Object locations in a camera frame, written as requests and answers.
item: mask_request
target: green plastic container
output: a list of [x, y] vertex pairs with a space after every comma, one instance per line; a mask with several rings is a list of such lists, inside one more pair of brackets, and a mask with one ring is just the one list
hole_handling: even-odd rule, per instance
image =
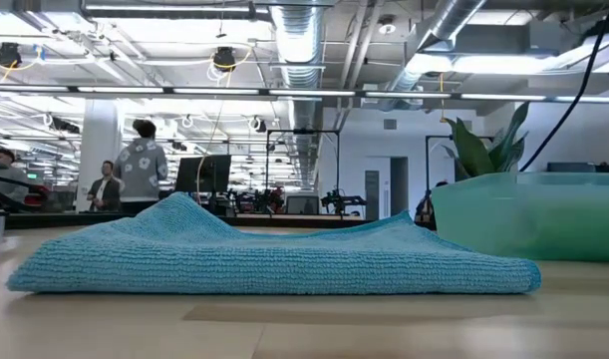
[[609, 261], [609, 174], [493, 174], [435, 188], [441, 238], [476, 251]]

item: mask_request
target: towel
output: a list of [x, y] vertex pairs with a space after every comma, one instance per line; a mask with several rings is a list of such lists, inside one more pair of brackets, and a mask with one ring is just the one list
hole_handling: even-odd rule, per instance
[[348, 229], [241, 232], [176, 193], [134, 218], [45, 242], [10, 290], [186, 294], [525, 293], [526, 259], [476, 253], [403, 212]]

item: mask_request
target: person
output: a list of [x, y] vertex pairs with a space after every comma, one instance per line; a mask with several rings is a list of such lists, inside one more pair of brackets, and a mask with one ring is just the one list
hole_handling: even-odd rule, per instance
[[119, 211], [121, 209], [121, 184], [114, 179], [114, 163], [104, 161], [101, 169], [103, 177], [92, 184], [87, 200], [92, 204], [90, 211]]
[[[15, 162], [16, 157], [14, 156], [14, 153], [7, 149], [0, 149], [0, 164], [8, 167], [7, 170], [0, 170], [0, 178], [27, 182], [27, 175], [25, 175], [25, 172], [21, 169], [12, 167], [12, 164]], [[0, 192], [18, 202], [24, 203], [25, 196], [29, 192], [29, 189], [21, 185], [0, 181]]]
[[134, 130], [141, 136], [124, 148], [114, 166], [114, 177], [125, 184], [123, 211], [138, 214], [158, 201], [160, 180], [168, 173], [164, 149], [155, 144], [155, 125], [135, 120]]
[[[439, 181], [435, 187], [446, 185], [446, 180]], [[437, 221], [435, 220], [435, 209], [433, 208], [433, 202], [431, 200], [431, 191], [427, 190], [426, 195], [420, 203], [417, 205], [415, 212], [415, 224], [422, 226], [429, 230], [437, 230]]]

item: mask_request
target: air duct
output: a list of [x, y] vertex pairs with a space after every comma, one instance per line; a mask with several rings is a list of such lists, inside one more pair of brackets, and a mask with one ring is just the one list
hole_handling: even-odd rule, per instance
[[[321, 61], [322, 11], [319, 7], [299, 6], [278, 6], [271, 9], [281, 62], [305, 65]], [[316, 89], [319, 87], [320, 69], [283, 67], [282, 79], [289, 89]], [[321, 118], [316, 117], [317, 102], [290, 101], [288, 106], [292, 129], [321, 128]], [[296, 135], [294, 141], [302, 185], [311, 185], [319, 136]]]
[[[414, 43], [415, 48], [409, 50], [415, 54], [441, 41], [452, 40], [484, 3], [485, 0], [440, 0], [435, 9], [435, 15], [430, 20], [430, 27], [421, 40]], [[411, 36], [418, 36], [415, 31], [417, 31], [417, 26]], [[407, 65], [386, 87], [386, 90], [410, 91], [422, 75], [422, 72], [414, 72], [412, 66]], [[390, 111], [396, 107], [398, 102], [399, 100], [381, 101], [380, 110]]]

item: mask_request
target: white pillar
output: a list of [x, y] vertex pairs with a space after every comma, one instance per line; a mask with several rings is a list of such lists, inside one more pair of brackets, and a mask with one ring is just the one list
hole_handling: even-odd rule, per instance
[[122, 148], [125, 119], [113, 100], [87, 100], [79, 166], [76, 211], [88, 210], [87, 192], [99, 179], [103, 161], [114, 162]]

